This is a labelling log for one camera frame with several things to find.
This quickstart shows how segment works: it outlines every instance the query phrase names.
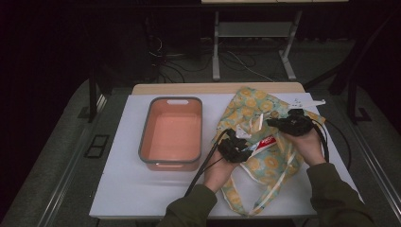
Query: dark background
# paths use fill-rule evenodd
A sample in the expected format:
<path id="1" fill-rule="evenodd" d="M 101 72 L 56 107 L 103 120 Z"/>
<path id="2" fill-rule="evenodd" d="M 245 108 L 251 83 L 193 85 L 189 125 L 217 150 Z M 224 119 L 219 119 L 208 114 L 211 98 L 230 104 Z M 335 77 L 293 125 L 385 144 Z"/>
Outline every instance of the dark background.
<path id="1" fill-rule="evenodd" d="M 125 2 L 157 4 L 145 0 Z M 157 62 L 148 54 L 153 47 L 151 37 L 160 37 L 166 44 L 196 56 L 200 50 L 199 38 L 213 35 L 213 11 L 119 13 L 112 9 L 107 13 L 92 13 L 89 9 L 77 10 L 76 3 L 39 0 L 0 3 L 0 219 L 7 213 L 69 98 L 92 70 L 104 94 L 109 94 L 113 87 L 152 82 L 151 65 Z M 391 3 L 378 2 L 380 6 Z M 297 38 L 321 42 L 358 40 L 369 36 L 380 24 L 383 17 L 378 15 L 390 11 L 387 7 L 305 9 Z M 284 9 L 282 13 L 281 16 L 286 16 L 292 11 Z M 397 29 L 400 14 L 385 26 L 356 72 L 360 85 L 399 131 L 401 122 L 394 106 L 401 101 L 396 93 L 401 85 L 401 36 Z M 241 13 L 228 12 L 225 19 L 236 20 L 240 16 Z M 242 17 L 249 15 L 242 12 Z"/>

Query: white tabletop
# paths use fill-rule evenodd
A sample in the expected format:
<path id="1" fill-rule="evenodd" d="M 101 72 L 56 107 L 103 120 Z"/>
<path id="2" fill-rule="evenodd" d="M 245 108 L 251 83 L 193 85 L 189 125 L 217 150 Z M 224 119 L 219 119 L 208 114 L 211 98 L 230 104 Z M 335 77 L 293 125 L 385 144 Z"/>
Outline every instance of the white tabletop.
<path id="1" fill-rule="evenodd" d="M 293 102 L 295 98 L 312 99 L 308 93 L 273 95 L 286 102 Z M 138 149 L 148 106 L 151 100 L 158 96 L 163 95 L 129 96 L 96 191 L 89 214 L 91 217 L 161 218 L 165 214 L 166 207 L 183 196 L 195 176 L 196 171 L 151 171 L 139 158 Z M 211 148 L 210 142 L 216 133 L 218 121 L 234 94 L 179 96 L 196 96 L 202 101 L 200 161 L 203 162 Z M 314 107 L 307 110 L 318 114 L 318 110 Z M 330 162 L 336 166 L 341 178 L 356 189 L 329 135 L 328 147 Z M 311 187 L 306 169 L 307 165 L 303 165 L 297 174 L 285 182 L 279 195 L 256 217 L 296 218 L 316 215 L 309 201 Z M 249 210 L 260 196 L 261 188 L 241 167 L 236 168 L 233 174 L 244 206 Z M 218 203 L 209 218 L 240 218 L 240 215 L 229 208 L 221 192 L 217 192 L 217 197 Z"/>

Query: fabric print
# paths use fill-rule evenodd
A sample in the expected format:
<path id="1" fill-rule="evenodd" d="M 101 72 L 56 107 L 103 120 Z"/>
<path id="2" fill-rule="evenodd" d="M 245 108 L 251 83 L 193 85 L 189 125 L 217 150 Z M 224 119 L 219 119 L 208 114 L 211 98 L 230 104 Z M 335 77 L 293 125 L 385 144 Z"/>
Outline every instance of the fabric print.
<path id="1" fill-rule="evenodd" d="M 263 114 L 263 121 L 262 129 L 259 130 L 256 129 L 258 127 L 254 124 L 256 124 L 261 114 Z M 315 113 L 305 111 L 305 114 L 321 124 L 324 122 L 324 118 Z M 243 216 L 259 214 L 277 197 L 281 185 L 296 174 L 304 162 L 302 156 L 294 150 L 292 144 L 288 143 L 287 139 L 276 128 L 268 126 L 266 119 L 273 115 L 274 117 L 287 117 L 288 104 L 263 91 L 242 87 L 228 104 L 224 115 L 218 122 L 217 133 L 212 141 L 213 145 L 219 135 L 226 129 L 235 131 L 236 125 L 239 125 L 242 130 L 252 135 L 250 139 L 247 139 L 248 146 L 268 139 L 268 136 L 273 136 L 275 139 L 275 144 L 268 148 L 260 149 L 259 153 L 249 158 L 247 162 L 240 164 L 254 181 L 265 187 L 262 195 L 254 203 L 252 210 L 246 211 L 244 209 L 235 187 L 233 176 L 221 188 L 224 199 L 230 208 Z"/>

